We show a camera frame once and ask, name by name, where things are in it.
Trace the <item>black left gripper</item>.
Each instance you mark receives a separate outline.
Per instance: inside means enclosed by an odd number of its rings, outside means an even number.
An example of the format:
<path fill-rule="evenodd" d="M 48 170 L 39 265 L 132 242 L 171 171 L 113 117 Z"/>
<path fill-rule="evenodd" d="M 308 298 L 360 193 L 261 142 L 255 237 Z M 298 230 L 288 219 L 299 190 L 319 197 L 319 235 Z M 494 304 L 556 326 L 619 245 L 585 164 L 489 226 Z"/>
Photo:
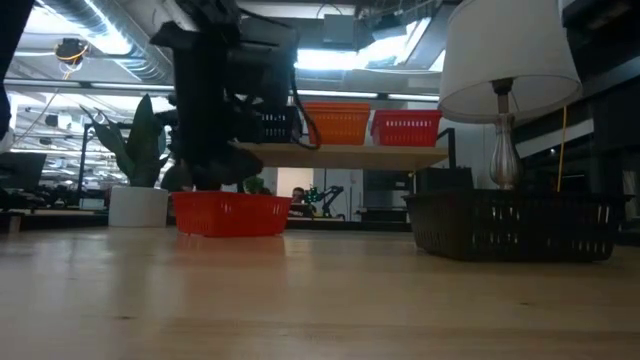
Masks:
<path fill-rule="evenodd" d="M 182 160 L 165 172 L 160 187 L 168 192 L 191 192 L 194 185 L 199 191 L 219 190 L 263 170 L 263 161 L 254 153 L 229 143 L 227 52 L 239 36 L 235 22 L 208 24 L 199 30 L 166 22 L 151 38 L 153 45 L 172 51 L 178 116 L 172 150 L 192 161 L 192 177 Z"/>

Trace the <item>red plastic basket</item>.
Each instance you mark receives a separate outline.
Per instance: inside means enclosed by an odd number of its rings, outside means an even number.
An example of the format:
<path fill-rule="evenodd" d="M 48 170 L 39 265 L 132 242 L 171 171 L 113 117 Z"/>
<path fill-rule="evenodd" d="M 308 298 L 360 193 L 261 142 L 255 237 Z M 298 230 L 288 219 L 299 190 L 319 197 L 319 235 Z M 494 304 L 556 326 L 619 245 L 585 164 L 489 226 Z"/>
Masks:
<path fill-rule="evenodd" d="M 206 237 L 260 237 L 281 234 L 292 199 L 222 191 L 171 194 L 176 226 Z"/>
<path fill-rule="evenodd" d="M 438 110 L 376 110 L 370 134 L 376 146 L 434 147 L 441 117 Z"/>

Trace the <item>black plastic basket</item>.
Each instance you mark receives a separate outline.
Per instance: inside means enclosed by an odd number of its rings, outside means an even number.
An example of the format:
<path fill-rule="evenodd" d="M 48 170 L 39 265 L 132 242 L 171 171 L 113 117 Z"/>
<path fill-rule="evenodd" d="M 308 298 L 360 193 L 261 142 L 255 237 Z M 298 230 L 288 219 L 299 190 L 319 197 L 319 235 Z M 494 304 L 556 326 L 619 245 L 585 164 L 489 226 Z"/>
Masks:
<path fill-rule="evenodd" d="M 302 135 L 302 121 L 298 109 L 294 106 L 263 113 L 260 118 L 263 143 L 295 143 Z"/>
<path fill-rule="evenodd" d="M 482 262 L 598 262 L 610 258 L 626 195 L 449 189 L 404 198 L 416 245 Z"/>

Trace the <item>wooden shelf with black legs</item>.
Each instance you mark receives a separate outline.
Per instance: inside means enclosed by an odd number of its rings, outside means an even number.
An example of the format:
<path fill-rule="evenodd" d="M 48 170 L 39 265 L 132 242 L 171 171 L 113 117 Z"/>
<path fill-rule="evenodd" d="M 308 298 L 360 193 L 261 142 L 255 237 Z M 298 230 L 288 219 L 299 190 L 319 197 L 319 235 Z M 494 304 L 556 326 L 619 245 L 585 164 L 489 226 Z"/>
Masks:
<path fill-rule="evenodd" d="M 446 140 L 446 147 L 398 147 L 323 145 L 307 150 L 295 144 L 243 144 L 235 146 L 251 151 L 265 167 L 363 169 L 416 171 L 447 160 L 456 167 L 455 130 L 440 132 L 436 141 Z"/>

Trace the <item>small green background plant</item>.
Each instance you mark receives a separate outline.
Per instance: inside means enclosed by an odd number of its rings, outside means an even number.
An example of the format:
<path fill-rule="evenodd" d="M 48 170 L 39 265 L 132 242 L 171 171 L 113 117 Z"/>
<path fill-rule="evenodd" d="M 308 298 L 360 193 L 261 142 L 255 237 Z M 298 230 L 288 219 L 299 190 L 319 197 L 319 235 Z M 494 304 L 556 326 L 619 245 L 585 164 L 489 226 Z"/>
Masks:
<path fill-rule="evenodd" d="M 264 180 L 259 176 L 252 176 L 243 182 L 244 192 L 253 195 L 271 195 L 269 188 L 265 186 Z"/>

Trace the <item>green artificial plant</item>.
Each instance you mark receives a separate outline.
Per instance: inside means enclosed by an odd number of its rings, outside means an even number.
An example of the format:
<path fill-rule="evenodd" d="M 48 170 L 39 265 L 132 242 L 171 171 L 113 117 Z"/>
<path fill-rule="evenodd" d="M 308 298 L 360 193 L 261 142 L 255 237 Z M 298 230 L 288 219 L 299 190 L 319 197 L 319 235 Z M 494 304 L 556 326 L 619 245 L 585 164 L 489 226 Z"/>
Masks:
<path fill-rule="evenodd" d="M 120 123 L 111 121 L 101 110 L 98 113 L 104 118 L 102 123 L 97 122 L 86 108 L 82 107 L 82 110 L 91 119 L 100 143 L 115 155 L 116 164 L 129 185 L 153 188 L 169 156 L 163 156 L 165 125 L 154 114 L 151 97 L 146 94 L 139 101 L 127 138 L 122 135 Z"/>

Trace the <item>white plant pot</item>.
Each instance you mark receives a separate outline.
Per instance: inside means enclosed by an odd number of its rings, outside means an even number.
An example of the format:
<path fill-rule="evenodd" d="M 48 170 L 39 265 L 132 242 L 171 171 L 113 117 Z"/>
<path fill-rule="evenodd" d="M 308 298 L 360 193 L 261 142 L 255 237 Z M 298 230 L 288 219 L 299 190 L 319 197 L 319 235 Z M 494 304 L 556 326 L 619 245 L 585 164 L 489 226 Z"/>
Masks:
<path fill-rule="evenodd" d="M 115 186 L 110 191 L 111 227 L 162 228 L 167 224 L 169 192 L 149 187 Z"/>

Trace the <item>person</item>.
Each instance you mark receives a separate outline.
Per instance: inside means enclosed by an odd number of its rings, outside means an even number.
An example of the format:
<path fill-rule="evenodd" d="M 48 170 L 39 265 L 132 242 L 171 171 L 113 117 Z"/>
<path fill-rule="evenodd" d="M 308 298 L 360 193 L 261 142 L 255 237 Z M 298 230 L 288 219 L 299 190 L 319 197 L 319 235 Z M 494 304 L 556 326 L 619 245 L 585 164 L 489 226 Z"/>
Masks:
<path fill-rule="evenodd" d="M 304 217 L 309 212 L 309 207 L 305 203 L 305 190 L 301 187 L 295 187 L 292 190 L 292 203 L 289 209 L 289 215 L 292 217 Z"/>

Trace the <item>black round hanging device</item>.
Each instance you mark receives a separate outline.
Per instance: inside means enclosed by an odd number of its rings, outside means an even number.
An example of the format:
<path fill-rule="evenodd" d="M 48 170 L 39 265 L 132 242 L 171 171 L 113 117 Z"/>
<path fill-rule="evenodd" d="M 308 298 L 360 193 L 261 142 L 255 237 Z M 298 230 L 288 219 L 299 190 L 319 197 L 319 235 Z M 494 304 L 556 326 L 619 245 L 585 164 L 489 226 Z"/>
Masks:
<path fill-rule="evenodd" d="M 62 63 L 70 66 L 80 65 L 90 44 L 79 38 L 63 38 L 54 48 L 54 56 Z"/>

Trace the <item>black monitor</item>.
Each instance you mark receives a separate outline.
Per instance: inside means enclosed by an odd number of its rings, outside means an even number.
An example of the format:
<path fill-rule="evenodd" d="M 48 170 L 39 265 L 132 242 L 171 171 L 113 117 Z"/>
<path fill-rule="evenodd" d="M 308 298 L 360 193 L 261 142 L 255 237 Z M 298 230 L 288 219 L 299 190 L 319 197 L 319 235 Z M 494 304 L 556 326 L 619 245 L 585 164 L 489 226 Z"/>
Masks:
<path fill-rule="evenodd" d="M 40 181 L 46 161 L 43 153 L 0 154 L 0 188 L 29 190 Z"/>

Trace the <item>silver lamp base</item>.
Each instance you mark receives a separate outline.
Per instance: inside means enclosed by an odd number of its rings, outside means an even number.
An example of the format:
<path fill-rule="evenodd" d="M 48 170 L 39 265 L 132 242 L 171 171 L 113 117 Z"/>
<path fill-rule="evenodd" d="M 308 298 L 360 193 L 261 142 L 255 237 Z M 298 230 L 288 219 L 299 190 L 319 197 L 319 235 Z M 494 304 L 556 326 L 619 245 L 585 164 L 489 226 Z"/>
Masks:
<path fill-rule="evenodd" d="M 492 82 L 497 97 L 498 117 L 495 123 L 496 143 L 490 164 L 490 177 L 502 190 L 513 190 L 521 176 L 520 157 L 512 137 L 515 116 L 510 111 L 509 95 L 513 83 L 513 78 L 502 78 Z"/>

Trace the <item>white lamp shade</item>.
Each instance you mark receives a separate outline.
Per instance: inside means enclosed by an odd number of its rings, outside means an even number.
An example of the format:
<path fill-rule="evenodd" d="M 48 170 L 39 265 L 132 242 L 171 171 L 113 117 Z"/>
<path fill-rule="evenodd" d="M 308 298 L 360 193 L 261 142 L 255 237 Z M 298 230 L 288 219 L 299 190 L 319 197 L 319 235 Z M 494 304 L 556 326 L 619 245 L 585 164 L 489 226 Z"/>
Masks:
<path fill-rule="evenodd" d="M 496 80 L 510 79 L 509 112 L 533 119 L 579 99 L 582 83 L 559 0 L 464 0 L 451 14 L 438 108 L 445 118 L 492 123 Z"/>

